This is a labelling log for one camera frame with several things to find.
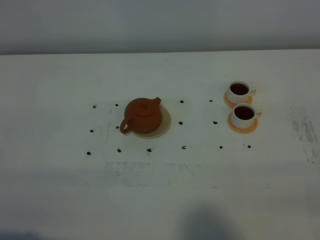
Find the white wall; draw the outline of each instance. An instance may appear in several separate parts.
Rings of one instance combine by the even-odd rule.
[[[319,0],[1,0],[0,53],[320,47]]]

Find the smudge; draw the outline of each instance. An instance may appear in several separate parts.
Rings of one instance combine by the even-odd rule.
[[[312,126],[312,122],[310,120],[309,120],[309,126],[310,126],[310,129],[312,131],[312,135],[313,135],[313,138],[314,138],[315,142],[318,143],[318,139],[317,139],[314,127]]]
[[[308,109],[302,103],[290,107],[292,133],[301,145],[307,162],[320,162],[320,146],[312,121],[309,118]]]
[[[305,137],[306,137],[307,141],[309,143],[313,143],[314,142],[314,138],[313,138],[313,136],[311,134],[311,130],[309,128],[309,123],[305,122],[303,125],[304,125]]]

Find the orange saucer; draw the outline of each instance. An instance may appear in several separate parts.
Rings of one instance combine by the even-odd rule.
[[[228,116],[228,118],[227,118],[227,123],[228,123],[229,127],[230,127],[233,131],[235,131],[236,133],[239,133],[239,134],[250,134],[250,133],[254,132],[254,131],[257,129],[257,127],[258,127],[258,119],[255,119],[255,120],[253,121],[253,124],[252,124],[249,128],[240,129],[240,128],[235,127],[235,126],[232,124],[231,119],[230,119],[230,118],[231,118],[231,114],[232,114],[232,112],[229,114],[229,116]]]

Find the teapot handle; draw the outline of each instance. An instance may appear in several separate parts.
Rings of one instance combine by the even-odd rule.
[[[127,134],[128,132],[131,131],[131,127],[128,125],[128,127],[125,129],[126,124],[128,124],[131,121],[131,116],[125,118],[121,125],[120,125],[120,132],[122,132],[123,134]]]

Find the teapot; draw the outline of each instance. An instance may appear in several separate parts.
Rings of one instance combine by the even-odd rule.
[[[161,99],[137,98],[132,100],[124,110],[124,120],[120,125],[120,131],[127,134],[134,131],[147,134],[156,130],[162,121],[160,110]]]

